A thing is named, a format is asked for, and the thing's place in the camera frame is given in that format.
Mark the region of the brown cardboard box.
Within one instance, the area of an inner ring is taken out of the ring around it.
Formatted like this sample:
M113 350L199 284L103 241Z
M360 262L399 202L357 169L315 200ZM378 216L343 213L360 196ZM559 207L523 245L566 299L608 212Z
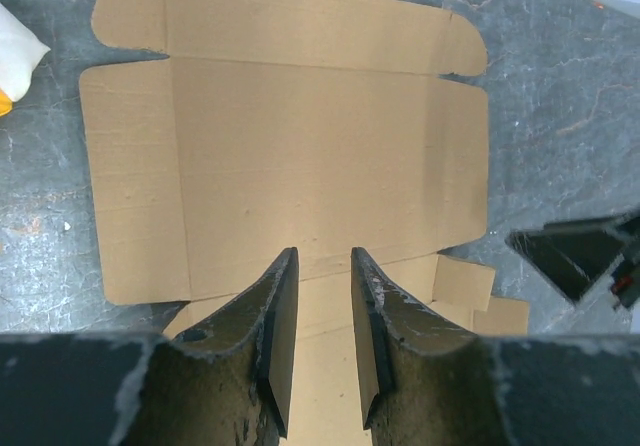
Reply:
M211 313L299 253L292 445L367 445L350 253L439 312L494 320L495 277L446 248L487 229L485 42L398 0L96 0L91 26L150 61L79 88L106 298Z

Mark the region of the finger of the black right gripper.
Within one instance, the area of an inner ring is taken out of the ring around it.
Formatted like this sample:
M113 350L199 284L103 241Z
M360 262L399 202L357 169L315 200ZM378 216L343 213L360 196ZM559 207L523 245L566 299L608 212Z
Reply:
M605 276L618 304L639 301L639 217L613 215L515 230L506 244L571 303Z

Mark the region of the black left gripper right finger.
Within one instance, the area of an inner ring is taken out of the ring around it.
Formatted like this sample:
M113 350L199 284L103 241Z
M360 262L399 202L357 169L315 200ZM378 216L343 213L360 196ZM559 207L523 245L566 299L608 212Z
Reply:
M351 251L351 302L363 427L372 429L391 400L429 415L475 334L396 284L363 247Z

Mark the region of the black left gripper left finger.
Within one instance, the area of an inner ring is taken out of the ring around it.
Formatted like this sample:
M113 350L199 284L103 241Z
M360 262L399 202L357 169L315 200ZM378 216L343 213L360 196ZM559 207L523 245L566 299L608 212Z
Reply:
M299 259L284 249L263 275L175 342L194 357L183 411L189 439L280 439L288 434Z

